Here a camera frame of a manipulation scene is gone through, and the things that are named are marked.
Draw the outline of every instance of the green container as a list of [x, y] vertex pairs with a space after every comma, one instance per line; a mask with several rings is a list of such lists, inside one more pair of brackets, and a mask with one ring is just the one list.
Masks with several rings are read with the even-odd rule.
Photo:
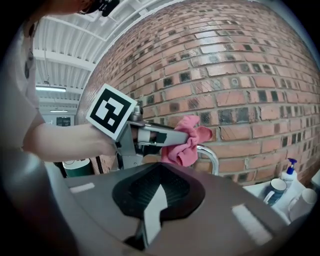
[[94, 174], [90, 159], [67, 161], [62, 164], [68, 178]]

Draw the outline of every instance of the white t-shirt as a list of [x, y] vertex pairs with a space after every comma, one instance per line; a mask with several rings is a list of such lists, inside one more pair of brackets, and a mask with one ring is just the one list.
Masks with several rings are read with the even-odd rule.
[[0, 67], [0, 147], [20, 148], [38, 112], [32, 36], [17, 32]]

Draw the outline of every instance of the fluorescent light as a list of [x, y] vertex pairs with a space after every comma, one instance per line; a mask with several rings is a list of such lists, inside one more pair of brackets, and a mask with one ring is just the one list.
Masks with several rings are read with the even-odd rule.
[[50, 110], [51, 113], [66, 113], [68, 110]]
[[54, 86], [36, 86], [37, 91], [49, 91], [49, 92], [61, 92], [65, 93], [67, 90], [63, 87], [54, 87]]

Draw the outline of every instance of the pink rag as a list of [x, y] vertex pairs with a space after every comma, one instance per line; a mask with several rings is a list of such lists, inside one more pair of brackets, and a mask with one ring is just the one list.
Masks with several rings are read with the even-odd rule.
[[197, 145], [210, 140], [213, 134], [207, 127], [194, 128], [199, 121], [199, 116], [186, 115], [177, 124], [175, 130], [189, 134], [189, 138], [186, 144], [163, 147], [161, 162], [188, 167], [197, 161]]

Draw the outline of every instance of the blue pump cap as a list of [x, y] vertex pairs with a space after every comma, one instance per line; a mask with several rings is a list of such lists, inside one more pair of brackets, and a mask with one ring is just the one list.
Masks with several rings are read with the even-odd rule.
[[291, 165], [288, 167], [288, 170], [286, 170], [286, 173], [291, 175], [295, 171], [294, 165], [297, 162], [297, 160], [293, 158], [288, 158], [288, 160], [291, 162]]

